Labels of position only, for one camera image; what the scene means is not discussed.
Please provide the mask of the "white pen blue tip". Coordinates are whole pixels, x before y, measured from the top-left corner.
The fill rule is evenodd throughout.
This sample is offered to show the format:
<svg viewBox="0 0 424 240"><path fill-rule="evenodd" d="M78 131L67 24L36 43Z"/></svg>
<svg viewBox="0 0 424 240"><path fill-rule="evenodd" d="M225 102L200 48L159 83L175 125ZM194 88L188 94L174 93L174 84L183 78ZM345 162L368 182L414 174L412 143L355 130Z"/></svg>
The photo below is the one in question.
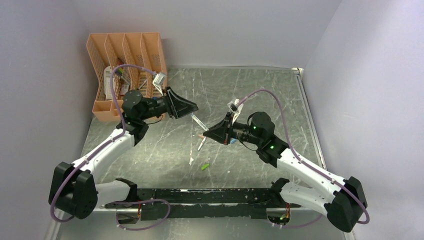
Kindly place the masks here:
<svg viewBox="0 0 424 240"><path fill-rule="evenodd" d="M208 131L209 128L194 114L191 114L191 118L204 130Z"/></svg>

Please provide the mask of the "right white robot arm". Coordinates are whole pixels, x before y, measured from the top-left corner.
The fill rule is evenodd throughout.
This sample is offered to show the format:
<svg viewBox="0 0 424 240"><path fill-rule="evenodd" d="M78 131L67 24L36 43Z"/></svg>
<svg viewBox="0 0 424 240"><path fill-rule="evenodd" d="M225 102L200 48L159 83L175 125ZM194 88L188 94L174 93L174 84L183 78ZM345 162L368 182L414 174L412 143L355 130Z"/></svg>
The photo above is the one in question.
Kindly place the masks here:
<svg viewBox="0 0 424 240"><path fill-rule="evenodd" d="M223 145L231 139L256 145L255 152L264 163L286 170L307 185L288 180L277 187L269 197L275 207L285 203L306 207L326 216L340 231L350 233L368 206L362 183L353 176L345 179L320 168L292 150L274 131L275 124L266 112L251 114L247 123L234 121L233 113L227 112L203 136Z"/></svg>

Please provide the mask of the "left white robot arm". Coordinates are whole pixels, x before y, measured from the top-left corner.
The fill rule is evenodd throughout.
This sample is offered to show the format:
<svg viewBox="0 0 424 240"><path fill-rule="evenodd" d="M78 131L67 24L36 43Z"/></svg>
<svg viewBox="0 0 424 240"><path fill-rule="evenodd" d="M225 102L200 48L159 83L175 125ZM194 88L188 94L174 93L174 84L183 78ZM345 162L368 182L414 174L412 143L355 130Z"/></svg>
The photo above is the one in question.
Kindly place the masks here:
<svg viewBox="0 0 424 240"><path fill-rule="evenodd" d="M163 114L179 119L199 109L196 103L177 95L169 86L163 96L157 98L144 97L139 90L129 90L119 106L123 110L121 122L101 144L74 162L61 162L55 167L48 197L53 220L66 222L55 215L56 209L69 214L71 219L85 219L102 205L114 203L134 207L139 200L136 183L117 178L98 184L99 177L144 138L149 129L147 119Z"/></svg>

